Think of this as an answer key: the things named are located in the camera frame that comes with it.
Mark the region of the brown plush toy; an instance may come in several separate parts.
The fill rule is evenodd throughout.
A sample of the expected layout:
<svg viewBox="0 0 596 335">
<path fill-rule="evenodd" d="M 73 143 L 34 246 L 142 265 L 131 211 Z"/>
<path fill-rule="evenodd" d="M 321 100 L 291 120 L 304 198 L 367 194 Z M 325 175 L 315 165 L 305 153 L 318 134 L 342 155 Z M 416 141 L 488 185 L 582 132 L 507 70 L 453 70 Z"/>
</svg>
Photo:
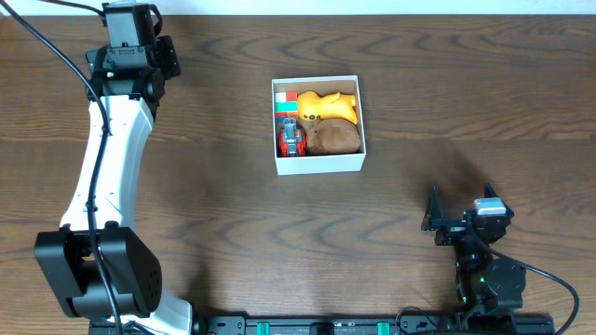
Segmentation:
<svg viewBox="0 0 596 335">
<path fill-rule="evenodd" d="M 360 149 L 360 135 L 344 119 L 327 119 L 307 131 L 307 150 L 311 155 L 353 154 Z"/>
</svg>

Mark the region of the multicoloured puzzle cube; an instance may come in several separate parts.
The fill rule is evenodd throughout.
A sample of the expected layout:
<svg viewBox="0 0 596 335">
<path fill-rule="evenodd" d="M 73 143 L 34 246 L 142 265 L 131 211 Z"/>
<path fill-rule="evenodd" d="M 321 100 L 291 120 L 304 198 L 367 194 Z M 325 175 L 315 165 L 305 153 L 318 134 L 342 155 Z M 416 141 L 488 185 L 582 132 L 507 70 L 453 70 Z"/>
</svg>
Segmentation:
<svg viewBox="0 0 596 335">
<path fill-rule="evenodd" d="M 274 111 L 277 117 L 298 112 L 296 91 L 277 92 L 274 96 Z"/>
</svg>

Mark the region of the red toy truck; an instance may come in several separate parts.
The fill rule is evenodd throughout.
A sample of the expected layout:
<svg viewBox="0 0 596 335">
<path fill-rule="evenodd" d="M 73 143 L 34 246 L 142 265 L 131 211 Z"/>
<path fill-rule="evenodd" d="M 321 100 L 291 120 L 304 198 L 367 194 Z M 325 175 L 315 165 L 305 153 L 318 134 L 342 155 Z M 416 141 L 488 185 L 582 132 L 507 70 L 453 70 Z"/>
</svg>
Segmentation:
<svg viewBox="0 0 596 335">
<path fill-rule="evenodd" d="M 278 147 L 282 157 L 306 156 L 306 136 L 295 118 L 285 118 L 278 133 Z"/>
</svg>

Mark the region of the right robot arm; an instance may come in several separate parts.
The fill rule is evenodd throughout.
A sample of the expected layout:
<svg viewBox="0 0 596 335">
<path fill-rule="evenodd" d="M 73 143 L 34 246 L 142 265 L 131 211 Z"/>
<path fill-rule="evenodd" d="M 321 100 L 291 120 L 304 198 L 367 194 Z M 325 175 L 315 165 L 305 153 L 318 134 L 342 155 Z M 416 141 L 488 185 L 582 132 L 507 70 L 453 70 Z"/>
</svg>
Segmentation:
<svg viewBox="0 0 596 335">
<path fill-rule="evenodd" d="M 463 303 L 453 311 L 455 323 L 463 325 L 476 315 L 508 315 L 522 307 L 525 270 L 489 250 L 507 233 L 513 217 L 489 183 L 474 208 L 452 220 L 443 216 L 438 189 L 431 188 L 421 229 L 435 234 L 437 246 L 454 249 L 456 293 Z"/>
</svg>

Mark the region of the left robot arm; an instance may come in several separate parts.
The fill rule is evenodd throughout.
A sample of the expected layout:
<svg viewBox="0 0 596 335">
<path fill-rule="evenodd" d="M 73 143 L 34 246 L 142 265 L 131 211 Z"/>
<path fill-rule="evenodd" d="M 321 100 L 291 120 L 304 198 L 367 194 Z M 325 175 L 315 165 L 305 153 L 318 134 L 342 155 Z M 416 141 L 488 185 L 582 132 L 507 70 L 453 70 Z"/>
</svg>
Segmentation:
<svg viewBox="0 0 596 335">
<path fill-rule="evenodd" d="M 192 305 L 165 290 L 134 221 L 143 149 L 180 63 L 156 6 L 106 3 L 102 21 L 109 43 L 85 55 L 90 122 L 79 180 L 34 255 L 62 311 L 86 318 L 91 333 L 188 334 Z"/>
</svg>

